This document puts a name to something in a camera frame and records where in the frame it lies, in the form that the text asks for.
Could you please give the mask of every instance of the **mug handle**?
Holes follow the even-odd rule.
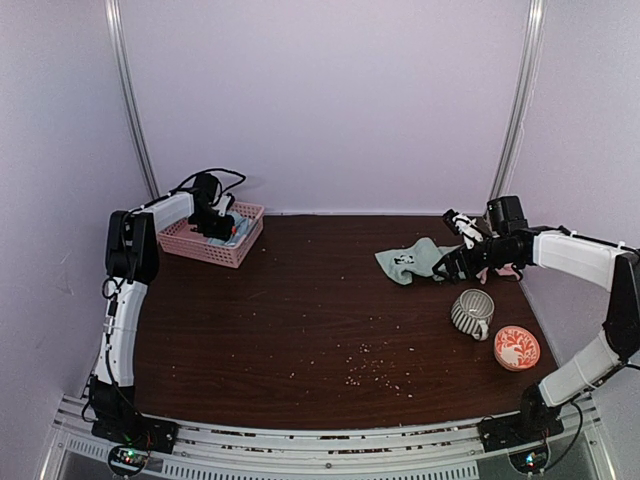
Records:
[[[485,320],[478,320],[478,326],[480,327],[480,332],[473,332],[473,338],[482,342],[489,338],[489,325]]]

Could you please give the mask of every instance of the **red bowl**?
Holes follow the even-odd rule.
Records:
[[[540,345],[531,332],[522,327],[502,328],[493,340],[496,360],[507,370],[519,372],[540,360]]]

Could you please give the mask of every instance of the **ventilation grille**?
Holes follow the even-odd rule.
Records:
[[[293,477],[280,475],[246,475],[242,473],[227,473],[219,469],[201,468],[193,465],[184,466],[178,462],[165,460],[162,469],[163,477],[176,480],[289,480]],[[297,475],[295,478],[316,478],[312,475]],[[354,480],[478,480],[476,462],[430,468],[413,471],[407,474],[389,474],[387,476],[358,476],[358,475],[323,475],[323,479],[341,478]]]
[[[99,443],[90,440],[71,438],[67,449],[75,453],[80,453],[85,457],[91,457],[96,460],[107,460],[107,449]]]

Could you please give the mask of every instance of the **mug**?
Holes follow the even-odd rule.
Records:
[[[462,292],[451,307],[451,321],[462,333],[483,341],[489,338],[494,309],[493,300],[487,293],[471,288]]]

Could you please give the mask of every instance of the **red floral pattern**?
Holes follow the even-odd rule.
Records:
[[[540,358],[540,346],[535,337],[520,327],[505,327],[498,332],[495,339],[495,349],[502,357],[505,348],[513,348],[518,354],[518,363],[511,364],[518,369],[533,367]]]

